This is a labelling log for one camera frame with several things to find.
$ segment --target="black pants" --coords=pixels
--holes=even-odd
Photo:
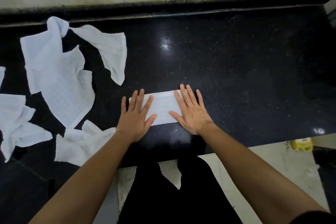
[[[179,190],[157,163],[139,165],[118,223],[242,223],[204,160],[186,157],[177,166]]]

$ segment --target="yellow bottle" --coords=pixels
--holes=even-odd
[[[297,151],[307,151],[313,150],[313,142],[310,137],[296,139],[291,141],[292,148]]]

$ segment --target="tile floor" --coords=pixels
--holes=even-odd
[[[288,179],[307,192],[320,205],[329,210],[322,188],[318,166],[310,152],[295,151],[287,142],[267,144],[250,148],[254,153],[268,162]],[[201,155],[211,167],[218,183],[229,202],[235,208],[243,223],[261,223],[251,206],[238,191],[216,154]],[[177,188],[181,186],[181,173],[177,168],[177,160],[161,162],[162,174]],[[127,194],[132,186],[136,167],[119,169],[117,172],[117,188],[119,211],[121,211]]]

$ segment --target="finger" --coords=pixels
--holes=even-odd
[[[143,101],[143,99],[144,99],[144,95],[145,95],[145,90],[144,90],[144,89],[141,89],[140,92],[139,92],[139,96],[138,96],[138,98],[136,99],[134,110],[137,110],[137,111],[140,112],[140,110],[141,110],[141,105],[142,105],[142,101]]]
[[[131,101],[129,102],[129,107],[128,107],[128,110],[131,111],[131,112],[133,112],[133,110],[134,110],[134,106],[135,106],[135,102],[137,100],[137,96],[138,96],[138,91],[135,90],[133,92],[133,95],[132,95]]]
[[[179,115],[177,112],[169,111],[169,115],[172,116],[182,127],[185,127],[186,122],[184,121],[183,117]]]
[[[178,106],[179,106],[181,112],[183,113],[187,109],[187,105],[185,104],[185,102],[183,101],[183,99],[181,98],[181,96],[177,92],[177,90],[174,91],[174,96],[175,96],[175,99],[178,103]]]
[[[203,98],[202,98],[202,95],[201,95],[201,92],[199,90],[196,90],[196,94],[197,94],[197,97],[198,97],[198,103],[201,107],[204,107],[204,103],[203,103]]]
[[[191,102],[192,102],[194,105],[198,105],[197,100],[196,100],[196,98],[195,98],[195,95],[194,95],[193,90],[191,89],[191,86],[190,86],[190,85],[187,85],[187,93],[188,93],[188,95],[189,95],[189,97],[190,97]]]
[[[141,111],[141,114],[143,114],[144,116],[147,115],[148,111],[149,111],[149,108],[151,107],[152,103],[153,103],[153,99],[154,97],[153,96],[149,96],[145,106],[143,107],[142,111]]]
[[[121,114],[126,113],[126,97],[121,99]]]
[[[157,116],[158,116],[157,114],[153,114],[146,120],[144,127],[145,133],[147,133],[148,129],[151,127]]]
[[[186,103],[186,105],[191,106],[192,103],[191,103],[190,97],[188,93],[186,92],[186,89],[183,84],[180,84],[180,90],[181,90],[181,94],[182,94],[183,100]]]

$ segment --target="forearm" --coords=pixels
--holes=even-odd
[[[263,223],[289,223],[306,211],[324,210],[308,194],[215,124],[200,132]]]
[[[129,145],[129,140],[116,132],[70,177],[30,224],[92,223]]]

